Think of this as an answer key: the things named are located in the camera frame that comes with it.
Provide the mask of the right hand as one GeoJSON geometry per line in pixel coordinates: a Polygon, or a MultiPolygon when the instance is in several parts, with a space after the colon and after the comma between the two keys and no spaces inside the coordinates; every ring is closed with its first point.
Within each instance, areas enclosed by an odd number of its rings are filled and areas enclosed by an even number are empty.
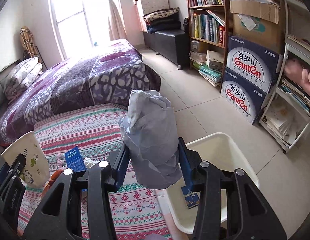
{"type": "Polygon", "coordinates": [[[284,66],[285,75],[310,96],[310,71],[298,59],[289,59],[284,66]]]}

